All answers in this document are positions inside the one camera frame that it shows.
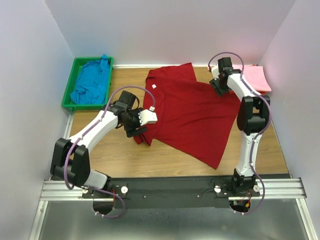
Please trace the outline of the red t-shirt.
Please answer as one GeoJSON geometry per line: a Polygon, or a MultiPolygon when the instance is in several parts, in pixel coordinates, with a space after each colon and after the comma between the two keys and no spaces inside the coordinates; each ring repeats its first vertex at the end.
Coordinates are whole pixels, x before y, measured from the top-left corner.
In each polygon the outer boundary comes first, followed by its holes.
{"type": "Polygon", "coordinates": [[[137,144],[163,142],[217,169],[240,101],[233,93],[218,96],[199,82],[191,63],[152,69],[145,80],[143,108],[155,103],[157,122],[134,137],[137,144]]]}

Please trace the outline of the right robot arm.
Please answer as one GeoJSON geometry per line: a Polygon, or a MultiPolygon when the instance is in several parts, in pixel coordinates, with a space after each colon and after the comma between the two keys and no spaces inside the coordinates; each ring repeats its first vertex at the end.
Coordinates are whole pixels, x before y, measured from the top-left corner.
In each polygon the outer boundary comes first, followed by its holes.
{"type": "Polygon", "coordinates": [[[234,92],[240,101],[236,124],[241,131],[239,162],[234,169],[227,192],[243,195],[256,184],[256,158],[263,133],[271,123],[270,98],[255,90],[244,76],[244,66],[235,69],[230,57],[222,57],[217,65],[208,64],[213,79],[209,82],[218,96],[234,92]]]}

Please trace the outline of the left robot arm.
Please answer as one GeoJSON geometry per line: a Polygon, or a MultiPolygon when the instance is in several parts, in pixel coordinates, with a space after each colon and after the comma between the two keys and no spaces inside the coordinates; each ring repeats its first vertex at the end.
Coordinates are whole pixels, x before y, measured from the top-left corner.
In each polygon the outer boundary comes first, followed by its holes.
{"type": "Polygon", "coordinates": [[[115,102],[108,101],[97,116],[80,132],[65,139],[59,138],[53,150],[50,174],[64,180],[68,189],[89,187],[110,192],[110,176],[93,170],[90,153],[97,143],[111,130],[123,127],[131,138],[147,130],[148,123],[155,123],[155,105],[134,108],[139,99],[128,91],[122,91],[115,102]]]}

